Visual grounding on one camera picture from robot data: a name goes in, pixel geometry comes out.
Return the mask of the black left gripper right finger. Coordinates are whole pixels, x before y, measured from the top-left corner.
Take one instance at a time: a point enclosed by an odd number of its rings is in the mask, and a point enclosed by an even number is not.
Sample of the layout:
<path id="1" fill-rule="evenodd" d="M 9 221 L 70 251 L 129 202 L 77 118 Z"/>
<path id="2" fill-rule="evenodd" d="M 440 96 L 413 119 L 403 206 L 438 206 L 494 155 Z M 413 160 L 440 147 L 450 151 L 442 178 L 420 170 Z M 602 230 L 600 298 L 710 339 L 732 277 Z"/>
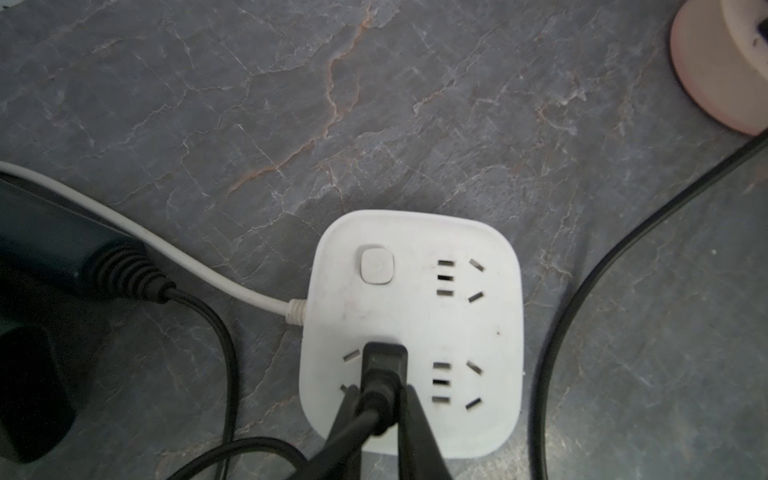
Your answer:
<path id="1" fill-rule="evenodd" d="M 400 394 L 397 427 L 400 480 L 452 479 L 412 385 Z"/>

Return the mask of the round beige power strip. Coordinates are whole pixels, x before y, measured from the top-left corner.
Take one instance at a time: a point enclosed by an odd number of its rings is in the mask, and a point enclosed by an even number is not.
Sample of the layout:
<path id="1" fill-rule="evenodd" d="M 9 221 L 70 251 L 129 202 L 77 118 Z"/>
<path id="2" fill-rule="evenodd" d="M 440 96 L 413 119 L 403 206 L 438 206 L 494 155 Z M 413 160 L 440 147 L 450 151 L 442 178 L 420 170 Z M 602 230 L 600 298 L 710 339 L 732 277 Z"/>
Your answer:
<path id="1" fill-rule="evenodd" d="M 680 83 L 709 116 L 755 136 L 767 128 L 767 3 L 690 0 L 670 31 Z"/>

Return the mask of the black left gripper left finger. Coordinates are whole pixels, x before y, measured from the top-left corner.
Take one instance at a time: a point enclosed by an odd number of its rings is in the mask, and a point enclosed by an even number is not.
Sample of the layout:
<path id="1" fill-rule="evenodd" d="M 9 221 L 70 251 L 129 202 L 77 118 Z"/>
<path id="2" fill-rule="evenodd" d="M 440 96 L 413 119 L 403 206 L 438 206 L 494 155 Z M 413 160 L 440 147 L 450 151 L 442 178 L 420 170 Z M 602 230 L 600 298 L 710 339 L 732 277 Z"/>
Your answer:
<path id="1" fill-rule="evenodd" d="M 361 445 L 365 441 L 359 412 L 360 389 L 345 390 L 323 449 L 308 465 L 309 479 L 359 479 L 361 477 Z"/>

